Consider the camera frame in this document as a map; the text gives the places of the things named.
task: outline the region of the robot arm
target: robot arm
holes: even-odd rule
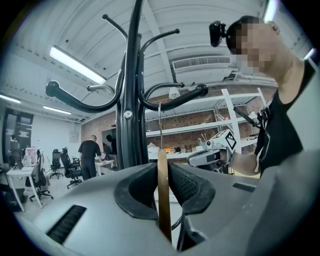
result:
[[[227,166],[233,159],[233,153],[237,142],[229,129],[217,133],[206,141],[206,149],[195,152],[187,158],[190,166],[221,172],[223,166]],[[221,152],[225,152],[226,160],[221,159]]]

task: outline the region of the man in black t-shirt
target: man in black t-shirt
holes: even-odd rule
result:
[[[96,155],[99,161],[102,161],[101,151],[96,141],[97,137],[95,135],[91,135],[89,140],[85,140],[81,143],[78,150],[82,170],[82,177],[84,181],[96,176]]]
[[[229,165],[244,175],[256,175],[257,155],[261,152],[259,171],[262,174],[266,168],[279,165],[303,149],[287,111],[315,71],[308,60],[295,56],[283,43],[274,22],[265,23],[260,18],[244,16],[229,27],[226,43],[231,53],[241,55],[255,73],[264,73],[278,84],[276,93],[267,103],[271,115],[261,126],[255,152],[235,152]]]
[[[117,159],[117,140],[112,137],[112,135],[107,135],[106,140],[111,143],[111,153],[109,153],[107,156],[114,161],[114,166],[118,166],[118,159]]]

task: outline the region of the wooden hanger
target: wooden hanger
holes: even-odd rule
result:
[[[161,102],[158,108],[158,118],[160,126],[161,149],[158,152],[158,203],[159,203],[159,228],[171,242],[171,219],[170,219],[170,199],[169,199],[169,177],[167,153],[164,150],[164,141],[161,124]]]

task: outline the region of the white wall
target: white wall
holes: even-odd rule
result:
[[[70,142],[69,132],[78,132],[78,141]],[[52,151],[62,148],[68,148],[69,157],[78,157],[78,149],[81,144],[81,126],[71,122],[61,121],[53,118],[48,118],[40,115],[33,117],[31,131],[31,146],[43,149],[43,155],[47,166],[45,170],[50,169],[52,162]]]

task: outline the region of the white ceiling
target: white ceiling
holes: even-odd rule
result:
[[[158,40],[146,50],[145,88],[174,81],[172,60],[203,55],[229,56],[224,41],[217,48],[211,47],[209,24],[220,20],[228,28],[243,15],[263,17],[266,2],[145,0],[139,25],[141,45],[159,33],[180,29],[179,34]],[[117,30],[102,20],[102,15],[108,14],[128,32],[133,4],[134,0],[47,0],[39,5],[19,28],[1,68],[0,91],[22,101],[19,105],[11,103],[11,107],[66,119],[64,114],[43,109],[43,105],[46,105],[72,112],[67,120],[76,123],[91,117],[93,114],[75,110],[55,98],[49,98],[45,93],[48,81],[57,80],[62,88],[90,105],[102,105],[111,99],[111,95],[106,91],[89,93],[87,85],[95,83],[50,58],[50,49],[57,45],[107,78],[106,84],[114,86],[126,43]],[[279,25],[285,43],[299,57],[303,57],[311,48],[311,43],[294,19],[280,7],[274,21]],[[235,56],[232,56],[230,67],[240,67],[239,71],[244,75],[253,74],[245,63],[239,65]],[[209,69],[203,69],[203,75],[208,72]],[[161,90],[157,95],[165,93],[168,92]]]

